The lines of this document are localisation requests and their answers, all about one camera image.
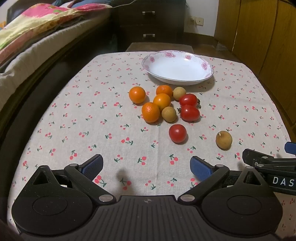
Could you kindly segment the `orange mandarin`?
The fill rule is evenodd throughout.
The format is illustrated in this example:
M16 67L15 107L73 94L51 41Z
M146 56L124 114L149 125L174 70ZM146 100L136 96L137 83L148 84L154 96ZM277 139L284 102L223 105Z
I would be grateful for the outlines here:
M164 108L171 105L171 98L165 93L160 93L154 97L153 103L162 111Z
M133 103L140 104L146 98L145 90L140 86L135 86L128 92L129 98Z
M142 106L142 117L147 123L154 123L159 119L159 107L153 102L147 102Z
M168 85L160 85L160 86L157 87L156 95L162 94L162 93L167 94L169 97L173 96L173 90Z

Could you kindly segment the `white wall socket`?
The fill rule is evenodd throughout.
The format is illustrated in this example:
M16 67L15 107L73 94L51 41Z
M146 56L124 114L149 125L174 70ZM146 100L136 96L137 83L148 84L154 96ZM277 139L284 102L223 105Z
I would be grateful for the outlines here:
M195 26L203 26L204 25L204 19L196 16L189 16L188 18L188 24L189 25L195 25Z

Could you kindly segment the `tan longan back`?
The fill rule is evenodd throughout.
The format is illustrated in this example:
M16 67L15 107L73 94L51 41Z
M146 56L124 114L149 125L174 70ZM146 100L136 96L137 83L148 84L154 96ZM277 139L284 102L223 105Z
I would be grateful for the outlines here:
M173 98L176 101L179 101L181 97L183 97L186 94L186 90L183 87L176 87L173 90Z

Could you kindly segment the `brown wooden wardrobe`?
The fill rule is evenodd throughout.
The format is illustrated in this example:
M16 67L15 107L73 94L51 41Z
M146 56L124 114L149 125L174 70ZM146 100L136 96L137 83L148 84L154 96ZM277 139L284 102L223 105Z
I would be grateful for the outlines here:
M259 77L295 123L295 1L219 1L214 37Z

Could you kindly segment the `orange mandarin front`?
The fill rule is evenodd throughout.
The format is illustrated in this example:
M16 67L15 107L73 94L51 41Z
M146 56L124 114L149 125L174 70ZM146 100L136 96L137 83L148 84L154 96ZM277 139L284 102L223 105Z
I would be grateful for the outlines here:
M147 123L154 123L159 119L159 107L153 102L147 102L142 106L142 117Z

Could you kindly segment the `colourful floral quilt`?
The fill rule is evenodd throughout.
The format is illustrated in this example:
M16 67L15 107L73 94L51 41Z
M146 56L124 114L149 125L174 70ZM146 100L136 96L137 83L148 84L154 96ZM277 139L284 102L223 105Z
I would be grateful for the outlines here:
M108 4L85 4L76 8L64 8L39 3L1 29L1 66L15 55L29 40L49 30L91 12L110 9Z

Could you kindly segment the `dark wooden stool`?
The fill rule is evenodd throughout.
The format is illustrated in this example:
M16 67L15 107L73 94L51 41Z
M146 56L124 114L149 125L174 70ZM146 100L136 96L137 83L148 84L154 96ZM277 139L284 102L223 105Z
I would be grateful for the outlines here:
M156 42L135 42L131 43L126 49L126 52L158 52L163 50L177 50L189 53L194 53L192 46L183 44L172 44L172 43L156 43Z

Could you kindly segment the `round red cherry tomato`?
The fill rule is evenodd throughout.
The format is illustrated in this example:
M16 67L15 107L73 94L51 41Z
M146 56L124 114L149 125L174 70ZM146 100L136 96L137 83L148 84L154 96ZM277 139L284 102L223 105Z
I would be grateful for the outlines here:
M169 129L169 136L174 143L182 143L187 137L186 128L181 124L174 124Z

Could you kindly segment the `grey bed mattress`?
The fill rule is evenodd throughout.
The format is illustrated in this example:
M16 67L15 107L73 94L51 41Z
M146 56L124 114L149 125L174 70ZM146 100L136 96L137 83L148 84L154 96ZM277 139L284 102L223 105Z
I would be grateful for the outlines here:
M1 67L1 108L15 93L16 89L32 75L50 57L82 36L88 30L105 24L110 16L110 9L95 11L86 17L55 27L41 39L30 40L17 55Z

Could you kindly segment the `orange mandarin back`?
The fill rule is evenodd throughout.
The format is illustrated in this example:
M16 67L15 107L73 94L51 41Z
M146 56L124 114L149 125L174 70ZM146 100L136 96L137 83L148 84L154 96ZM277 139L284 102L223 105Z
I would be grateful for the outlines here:
M160 86L157 87L156 95L162 94L162 93L167 94L169 97L173 96L173 90L168 85L160 85Z

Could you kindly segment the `blue folded clothing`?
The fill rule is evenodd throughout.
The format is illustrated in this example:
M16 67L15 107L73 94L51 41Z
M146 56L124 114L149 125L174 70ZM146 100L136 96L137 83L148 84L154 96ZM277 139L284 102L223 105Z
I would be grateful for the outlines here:
M61 6L65 8L76 8L79 6L83 6L85 4L109 4L111 5L111 1L109 0L56 0L52 3L54 6Z

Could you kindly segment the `tan longan with stem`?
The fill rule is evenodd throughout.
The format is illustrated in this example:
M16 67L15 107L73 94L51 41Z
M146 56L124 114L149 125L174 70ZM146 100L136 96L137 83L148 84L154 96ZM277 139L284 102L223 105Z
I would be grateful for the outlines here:
M232 136L227 131L220 131L216 135L216 145L222 150L229 150L232 145Z

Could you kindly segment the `white floral ceramic plate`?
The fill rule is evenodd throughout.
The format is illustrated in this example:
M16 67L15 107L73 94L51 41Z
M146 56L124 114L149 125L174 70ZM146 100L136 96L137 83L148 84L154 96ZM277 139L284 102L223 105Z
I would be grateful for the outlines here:
M152 77L172 85L191 86L200 84L214 75L213 67L199 55L165 50L148 54L142 67Z

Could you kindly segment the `dark wooden nightstand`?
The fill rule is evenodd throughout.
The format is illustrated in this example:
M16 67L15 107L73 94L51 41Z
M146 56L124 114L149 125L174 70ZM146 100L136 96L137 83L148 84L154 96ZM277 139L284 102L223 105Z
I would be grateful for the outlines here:
M112 7L119 51L135 42L182 42L186 1L113 1Z

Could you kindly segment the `cherry print tablecloth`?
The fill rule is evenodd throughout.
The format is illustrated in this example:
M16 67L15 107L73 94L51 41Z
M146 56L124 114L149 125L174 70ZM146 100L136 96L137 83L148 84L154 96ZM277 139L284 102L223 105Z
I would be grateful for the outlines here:
M142 108L128 92L142 87L152 101L160 82L142 67L144 52L113 53L92 59L47 107L20 158L9 195L8 224L21 190L42 165L51 169L81 164L101 154L104 167L93 183L112 193L118 203L91 217L90 228L70 240L218 240L201 225L197 211L178 205L179 195L200 183L190 171L199 156L212 165L240 170L242 152L250 148L287 158L289 141L280 114L258 79L245 65L204 57L212 78L187 92L201 101L195 123L178 118L187 130L184 144L169 137L170 123L147 123ZM216 145L216 135L232 136L229 150Z

